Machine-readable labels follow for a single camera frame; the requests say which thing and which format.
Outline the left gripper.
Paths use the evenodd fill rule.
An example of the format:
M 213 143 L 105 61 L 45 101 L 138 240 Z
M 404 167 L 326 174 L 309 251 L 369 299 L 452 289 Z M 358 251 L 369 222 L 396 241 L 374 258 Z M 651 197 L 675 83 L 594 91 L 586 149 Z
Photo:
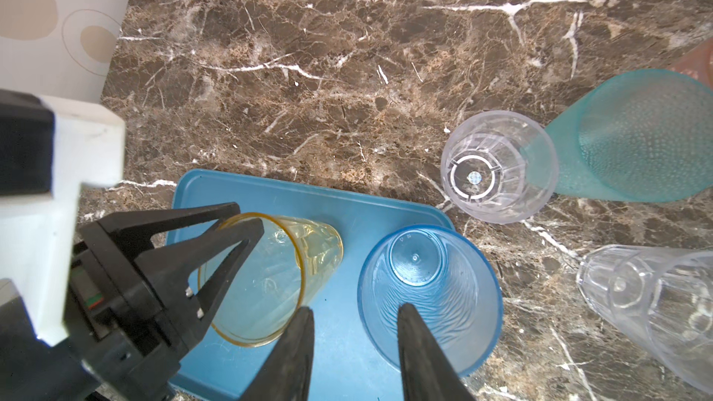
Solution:
M 172 399 L 170 379 L 204 338 L 264 225 L 250 218 L 150 251 L 152 236 L 240 212 L 228 202 L 112 213 L 84 226 L 65 299 L 68 338 L 37 339 L 17 296 L 1 308 L 2 399 L 98 400 L 102 384 L 126 400 Z M 191 273 L 219 254 L 219 267 L 188 295 Z

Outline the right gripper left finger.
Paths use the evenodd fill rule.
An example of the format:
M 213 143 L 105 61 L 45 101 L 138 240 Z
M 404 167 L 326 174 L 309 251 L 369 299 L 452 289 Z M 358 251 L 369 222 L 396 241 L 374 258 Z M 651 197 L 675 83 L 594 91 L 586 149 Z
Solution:
M 314 345 L 314 314 L 303 306 L 295 312 L 239 401 L 308 400 Z

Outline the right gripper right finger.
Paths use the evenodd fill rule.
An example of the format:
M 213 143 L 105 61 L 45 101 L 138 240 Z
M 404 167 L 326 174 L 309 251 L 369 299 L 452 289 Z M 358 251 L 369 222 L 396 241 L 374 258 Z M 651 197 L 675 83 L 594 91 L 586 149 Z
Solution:
M 475 400 L 413 304 L 398 310 L 397 341 L 406 401 Z

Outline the teal plastic tray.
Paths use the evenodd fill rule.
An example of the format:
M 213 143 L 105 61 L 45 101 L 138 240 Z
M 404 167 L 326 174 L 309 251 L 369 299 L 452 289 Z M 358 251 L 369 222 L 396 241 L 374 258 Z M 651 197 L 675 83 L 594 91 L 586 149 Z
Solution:
M 208 170 L 192 170 L 180 181 L 172 208 L 237 202 L 242 213 L 287 215 L 336 228 L 344 259 L 308 303 L 315 347 L 308 400 L 403 400 L 400 373 L 377 352 L 360 321 L 358 278 L 373 247 L 412 225 L 453 229 L 438 209 L 337 189 Z M 181 361 L 176 389 L 205 400 L 237 400 L 275 343 L 244 348 L 213 329 Z

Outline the blue textured plastic cup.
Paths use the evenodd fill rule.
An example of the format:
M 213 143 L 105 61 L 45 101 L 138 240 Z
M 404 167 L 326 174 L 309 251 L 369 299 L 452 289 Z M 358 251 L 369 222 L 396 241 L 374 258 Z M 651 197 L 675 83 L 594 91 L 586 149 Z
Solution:
M 398 367 L 397 314 L 413 304 L 456 373 L 466 377 L 494 350 L 503 300 L 478 248 L 440 226 L 408 226 L 369 253 L 359 275 L 358 310 L 378 353 Z

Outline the yellow plastic cup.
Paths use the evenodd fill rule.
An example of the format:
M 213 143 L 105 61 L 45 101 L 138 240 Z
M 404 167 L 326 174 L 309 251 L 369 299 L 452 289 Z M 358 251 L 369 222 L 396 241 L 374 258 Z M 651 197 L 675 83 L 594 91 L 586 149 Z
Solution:
M 264 234 L 232 281 L 212 323 L 226 341 L 258 347 L 275 341 L 294 312 L 326 285 L 344 258 L 343 240 L 326 223 L 243 213 L 217 225 L 257 219 Z

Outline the green textured plastic cup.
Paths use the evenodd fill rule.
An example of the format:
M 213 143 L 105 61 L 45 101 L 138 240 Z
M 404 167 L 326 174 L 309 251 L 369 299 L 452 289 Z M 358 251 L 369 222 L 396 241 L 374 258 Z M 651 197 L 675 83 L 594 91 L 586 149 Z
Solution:
M 616 202 L 675 202 L 712 185 L 712 91 L 668 70 L 617 75 L 545 128 L 556 193 Z

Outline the pink plastic cup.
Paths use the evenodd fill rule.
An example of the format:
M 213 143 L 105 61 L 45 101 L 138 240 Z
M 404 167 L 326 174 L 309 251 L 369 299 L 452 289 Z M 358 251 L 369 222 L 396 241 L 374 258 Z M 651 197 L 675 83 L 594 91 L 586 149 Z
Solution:
M 668 69 L 687 75 L 712 88 L 712 47 L 713 39 L 709 38 L 674 62 Z

